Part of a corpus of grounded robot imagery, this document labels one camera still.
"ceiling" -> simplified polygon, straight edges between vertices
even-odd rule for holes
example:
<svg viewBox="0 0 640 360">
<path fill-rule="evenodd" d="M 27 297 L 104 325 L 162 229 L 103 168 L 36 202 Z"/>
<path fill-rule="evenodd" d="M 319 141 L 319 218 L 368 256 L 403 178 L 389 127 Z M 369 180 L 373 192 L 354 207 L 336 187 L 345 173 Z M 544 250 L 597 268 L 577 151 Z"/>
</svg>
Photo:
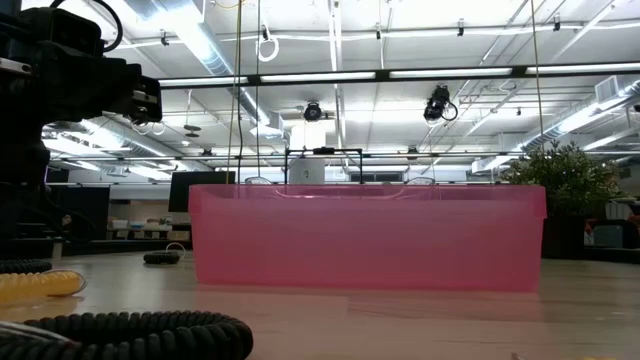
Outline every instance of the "ceiling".
<svg viewBox="0 0 640 360">
<path fill-rule="evenodd" d="M 23 0 L 23 7 L 44 6 L 50 0 Z M 144 21 L 125 2 L 108 0 L 121 17 L 127 44 L 155 43 L 162 31 L 167 31 L 168 47 L 162 45 L 138 48 L 119 48 L 108 56 L 125 58 L 128 62 L 140 63 L 143 72 L 151 77 L 196 77 L 210 73 L 190 51 L 180 43 L 174 32 L 174 20 Z M 572 43 L 579 33 L 575 27 L 589 23 L 610 0 L 536 0 L 535 20 L 538 26 L 552 25 L 554 15 L 560 14 L 561 30 L 537 33 L 538 59 L 541 64 L 624 62 L 640 60 L 640 47 L 635 46 L 640 27 L 629 24 L 640 23 L 640 0 L 616 1 L 611 10 L 596 26 Z M 204 19 L 210 29 L 221 40 L 222 51 L 229 63 L 235 61 L 237 41 L 237 0 L 207 1 Z M 256 57 L 255 38 L 240 41 L 240 73 L 289 73 L 332 71 L 331 43 L 328 41 L 331 15 L 327 0 L 245 0 L 242 6 L 242 36 L 259 34 L 258 4 L 261 20 L 267 20 L 272 36 L 301 37 L 279 39 L 279 53 L 270 62 L 260 62 Z M 112 20 L 103 10 L 89 5 L 86 0 L 67 0 L 63 8 L 96 21 L 103 30 L 105 39 L 114 38 Z M 340 0 L 340 24 L 342 27 L 341 59 L 339 69 L 371 70 L 381 67 L 428 68 L 428 67 L 474 67 L 491 65 L 533 64 L 536 62 L 534 40 L 531 33 L 519 35 L 478 35 L 473 29 L 526 29 L 531 24 L 531 4 L 523 0 L 494 0 L 491 6 L 477 0 Z M 403 30 L 452 30 L 457 31 L 460 19 L 464 19 L 467 31 L 462 37 L 419 36 L 385 37 L 377 40 L 377 24 L 382 30 L 400 33 Z M 605 29 L 606 27 L 626 28 Z M 369 38 L 357 39 L 366 35 Z M 571 44 L 557 56 L 559 51 Z M 264 52 L 271 51 L 271 44 L 264 45 Z M 345 136 L 342 146 L 363 148 L 371 152 L 406 151 L 417 145 L 421 151 L 498 151 L 504 149 L 500 134 L 520 134 L 540 128 L 539 109 L 542 109 L 543 124 L 557 121 L 557 116 L 566 109 L 594 96 L 594 86 L 605 77 L 585 76 L 576 78 L 541 79 L 526 81 L 522 89 L 510 98 L 499 110 L 491 113 L 505 99 L 509 90 L 518 81 L 471 81 L 447 82 L 452 97 L 459 104 L 460 116 L 451 123 L 435 128 L 427 126 L 422 113 L 426 99 L 437 82 L 394 82 L 343 84 L 340 86 L 344 101 L 343 121 Z M 322 120 L 326 131 L 327 146 L 339 145 L 336 132 L 336 91 L 332 85 L 292 85 L 247 89 L 260 107 L 282 115 L 285 130 L 302 125 L 297 107 L 308 101 L 319 101 L 323 110 L 332 117 Z M 161 135 L 147 137 L 184 154 L 199 154 L 204 149 L 213 153 L 227 154 L 229 145 L 237 153 L 242 137 L 245 151 L 257 150 L 256 137 L 248 117 L 242 121 L 242 132 L 237 121 L 232 123 L 232 97 L 225 89 L 193 90 L 188 105 L 188 92 L 183 90 L 163 91 L 164 124 Z M 185 112 L 200 112 L 185 116 Z M 469 131 L 481 119 L 486 118 L 472 133 Z M 629 126 L 640 126 L 639 116 L 631 112 L 627 117 L 624 109 L 616 111 L 597 123 L 573 131 L 579 135 L 591 135 L 593 140 L 626 130 Z M 187 138 L 183 125 L 186 123 L 202 128 L 198 138 Z M 631 134 L 607 144 L 604 149 L 633 149 L 640 146 L 637 134 Z M 260 153 L 283 152 L 285 143 L 280 139 L 260 139 Z M 444 159 L 440 165 L 466 162 L 474 159 Z"/>
</svg>

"pink plastic bin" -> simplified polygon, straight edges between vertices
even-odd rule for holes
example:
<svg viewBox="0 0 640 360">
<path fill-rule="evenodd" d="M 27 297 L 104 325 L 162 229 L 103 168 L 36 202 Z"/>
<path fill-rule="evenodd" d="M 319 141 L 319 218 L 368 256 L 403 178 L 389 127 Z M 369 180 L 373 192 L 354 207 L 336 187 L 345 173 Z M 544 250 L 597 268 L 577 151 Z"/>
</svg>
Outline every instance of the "pink plastic bin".
<svg viewBox="0 0 640 360">
<path fill-rule="evenodd" d="M 538 186 L 191 186 L 206 284 L 536 291 Z"/>
</svg>

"potted plant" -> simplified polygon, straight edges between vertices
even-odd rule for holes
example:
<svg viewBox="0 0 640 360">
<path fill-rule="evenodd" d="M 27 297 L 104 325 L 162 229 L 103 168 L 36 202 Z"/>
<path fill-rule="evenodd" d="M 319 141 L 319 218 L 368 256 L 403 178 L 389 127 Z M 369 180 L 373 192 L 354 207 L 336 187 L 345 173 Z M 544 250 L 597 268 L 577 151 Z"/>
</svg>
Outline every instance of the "potted plant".
<svg viewBox="0 0 640 360">
<path fill-rule="evenodd" d="M 585 220 L 602 213 L 606 202 L 619 194 L 615 163 L 589 158 L 573 142 L 560 146 L 554 140 L 546 150 L 536 146 L 511 163 L 504 179 L 511 184 L 545 187 L 547 219 L 542 239 L 545 258 L 580 258 Z"/>
</svg>

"yellow coiled tube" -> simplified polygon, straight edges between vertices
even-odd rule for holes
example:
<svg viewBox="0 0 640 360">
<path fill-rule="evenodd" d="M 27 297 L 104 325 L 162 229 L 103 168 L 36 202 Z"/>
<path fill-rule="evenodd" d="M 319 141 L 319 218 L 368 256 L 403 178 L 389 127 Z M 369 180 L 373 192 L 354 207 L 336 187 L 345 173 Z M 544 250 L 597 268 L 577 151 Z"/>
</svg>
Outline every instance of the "yellow coiled tube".
<svg viewBox="0 0 640 360">
<path fill-rule="evenodd" d="M 74 271 L 52 271 L 41 274 L 0 275 L 0 304 L 72 295 L 84 288 L 84 278 Z"/>
</svg>

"green plant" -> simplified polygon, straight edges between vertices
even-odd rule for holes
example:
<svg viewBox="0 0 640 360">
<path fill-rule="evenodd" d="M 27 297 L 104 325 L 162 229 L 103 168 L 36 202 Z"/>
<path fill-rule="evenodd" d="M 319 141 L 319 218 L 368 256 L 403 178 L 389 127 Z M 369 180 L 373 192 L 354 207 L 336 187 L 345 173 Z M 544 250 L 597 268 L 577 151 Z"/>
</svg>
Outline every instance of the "green plant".
<svg viewBox="0 0 640 360">
<path fill-rule="evenodd" d="M 535 147 L 513 161 L 504 179 L 544 186 L 549 216 L 589 216 L 620 193 L 617 174 L 615 163 L 589 158 L 573 142 L 560 146 L 552 141 L 550 149 Z"/>
</svg>

